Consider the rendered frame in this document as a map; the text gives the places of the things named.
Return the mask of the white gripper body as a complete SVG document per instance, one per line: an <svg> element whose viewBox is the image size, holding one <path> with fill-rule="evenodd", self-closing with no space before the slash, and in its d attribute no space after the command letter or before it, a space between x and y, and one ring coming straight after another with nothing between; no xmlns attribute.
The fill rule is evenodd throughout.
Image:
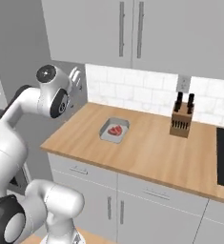
<svg viewBox="0 0 224 244"><path fill-rule="evenodd" d="M77 67L74 67L71 70L69 75L69 81L70 85L68 88L68 92L82 90L81 71Z"/></svg>

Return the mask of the grey meat container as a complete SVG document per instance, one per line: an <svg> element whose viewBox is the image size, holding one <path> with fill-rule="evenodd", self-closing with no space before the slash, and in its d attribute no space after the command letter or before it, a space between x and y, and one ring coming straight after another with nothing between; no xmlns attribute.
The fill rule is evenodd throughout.
<svg viewBox="0 0 224 244"><path fill-rule="evenodd" d="M121 129L117 132L110 132L110 129L120 126ZM102 140L109 141L112 143L120 143L130 128L130 122L126 119L118 117L110 117L105 124L102 126L99 132L99 136Z"/></svg>

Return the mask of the red raw steak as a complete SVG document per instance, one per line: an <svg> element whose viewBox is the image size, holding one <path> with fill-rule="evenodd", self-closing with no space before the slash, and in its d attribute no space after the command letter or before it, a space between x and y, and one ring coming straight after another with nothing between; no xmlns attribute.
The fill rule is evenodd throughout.
<svg viewBox="0 0 224 244"><path fill-rule="evenodd" d="M111 135L120 135L122 133L122 127L120 125L117 125L115 127L112 127L110 129L108 129L108 133Z"/></svg>

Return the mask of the grey upper cupboard door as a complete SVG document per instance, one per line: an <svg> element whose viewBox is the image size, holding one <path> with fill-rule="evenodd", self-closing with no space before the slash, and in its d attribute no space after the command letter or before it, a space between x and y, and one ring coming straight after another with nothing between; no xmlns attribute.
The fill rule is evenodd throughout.
<svg viewBox="0 0 224 244"><path fill-rule="evenodd" d="M137 58L139 2L144 2ZM132 66L224 80L224 0L134 0Z"/></svg>
<svg viewBox="0 0 224 244"><path fill-rule="evenodd" d="M124 2L124 50L119 57L119 2ZM51 58L128 68L133 0L42 0Z"/></svg>

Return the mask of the grey cupboard door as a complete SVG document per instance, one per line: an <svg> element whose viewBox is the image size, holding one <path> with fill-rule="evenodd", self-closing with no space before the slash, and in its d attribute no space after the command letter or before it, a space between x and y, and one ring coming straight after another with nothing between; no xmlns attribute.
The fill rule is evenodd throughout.
<svg viewBox="0 0 224 244"><path fill-rule="evenodd" d="M137 58L139 2L144 2ZM132 66L224 80L224 0L134 0Z"/></svg>
<svg viewBox="0 0 224 244"><path fill-rule="evenodd" d="M74 223L77 227L92 234L100 235L110 241L116 241L116 188L102 186L57 171L52 171L53 180L69 186L85 197L85 207ZM108 196L112 197L112 219L108 219Z"/></svg>
<svg viewBox="0 0 224 244"><path fill-rule="evenodd" d="M124 2L124 50L119 57L119 2ZM128 68L133 0L42 0L51 58Z"/></svg>
<svg viewBox="0 0 224 244"><path fill-rule="evenodd" d="M193 244L201 215L186 213L142 197L123 193L118 200L118 244ZM124 224L120 224L120 201Z"/></svg>
<svg viewBox="0 0 224 244"><path fill-rule="evenodd" d="M224 224L203 219L193 244L224 244Z"/></svg>

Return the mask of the grey fridge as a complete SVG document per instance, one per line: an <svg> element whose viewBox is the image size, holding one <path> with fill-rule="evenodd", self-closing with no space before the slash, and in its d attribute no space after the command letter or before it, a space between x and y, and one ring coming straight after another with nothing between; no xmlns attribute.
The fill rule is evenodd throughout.
<svg viewBox="0 0 224 244"><path fill-rule="evenodd" d="M3 93L0 108L7 107L21 86L36 87L36 72L47 64L65 73L73 68L85 69L83 64L51 59L41 0L0 0L0 88ZM37 114L21 117L16 130L28 143L27 166L32 179L52 180L48 155L40 145L86 103L87 90L83 89L77 101L56 119Z"/></svg>

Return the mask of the grey drawer front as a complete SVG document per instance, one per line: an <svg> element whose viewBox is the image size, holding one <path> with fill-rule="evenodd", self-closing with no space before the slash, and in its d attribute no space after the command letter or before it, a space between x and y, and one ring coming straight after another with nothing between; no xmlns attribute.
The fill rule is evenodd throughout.
<svg viewBox="0 0 224 244"><path fill-rule="evenodd" d="M48 158L50 161L51 169L60 173L69 174L72 176L77 176L84 180L89 180L93 183L100 184L105 187L112 189L116 188L117 175L115 172L105 170L88 163L83 163L70 159L64 156L56 155L53 153L48 153ZM70 171L70 167L78 167L81 170L87 170L88 174L82 174Z"/></svg>
<svg viewBox="0 0 224 244"><path fill-rule="evenodd" d="M224 225L224 203L210 199L203 215L202 224Z"/></svg>
<svg viewBox="0 0 224 244"><path fill-rule="evenodd" d="M179 190L175 190L173 188L158 185L121 173L117 176L117 184L118 190L121 192L140 196L144 199L148 199L153 202L157 202L190 214L202 215L208 203L207 198L191 193L185 193ZM166 200L143 193L143 189L153 190L158 193L164 193L168 195L171 199Z"/></svg>

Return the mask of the wooden knife block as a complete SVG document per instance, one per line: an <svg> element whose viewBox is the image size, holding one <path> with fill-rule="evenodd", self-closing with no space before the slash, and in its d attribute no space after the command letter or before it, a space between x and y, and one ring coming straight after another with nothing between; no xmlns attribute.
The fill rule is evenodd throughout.
<svg viewBox="0 0 224 244"><path fill-rule="evenodd" d="M188 112L186 103L182 103L180 109L173 111L171 118L170 134L187 138L190 132L193 112Z"/></svg>

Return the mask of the grey lower cupboard door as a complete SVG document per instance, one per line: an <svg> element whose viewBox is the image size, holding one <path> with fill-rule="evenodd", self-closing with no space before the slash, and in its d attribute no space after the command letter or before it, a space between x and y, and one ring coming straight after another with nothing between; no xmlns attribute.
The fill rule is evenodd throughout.
<svg viewBox="0 0 224 244"><path fill-rule="evenodd" d="M85 197L85 207L74 223L77 227L92 234L100 235L110 241L116 241L116 188L102 186L57 171L52 171L53 180L69 186ZM112 219L108 219L108 196L112 197Z"/></svg>
<svg viewBox="0 0 224 244"><path fill-rule="evenodd" d="M118 200L118 244L193 244L201 215L186 213L142 197L123 193ZM120 201L124 224L120 224Z"/></svg>
<svg viewBox="0 0 224 244"><path fill-rule="evenodd" d="M224 244L224 224L203 219L193 244Z"/></svg>

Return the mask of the white wall outlet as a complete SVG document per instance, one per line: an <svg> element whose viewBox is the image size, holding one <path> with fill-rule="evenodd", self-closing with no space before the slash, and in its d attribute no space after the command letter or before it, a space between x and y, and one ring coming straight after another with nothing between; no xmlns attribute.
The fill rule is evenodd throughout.
<svg viewBox="0 0 224 244"><path fill-rule="evenodd" d="M188 75L179 74L177 78L176 90L178 92L188 93L191 84L191 77Z"/></svg>

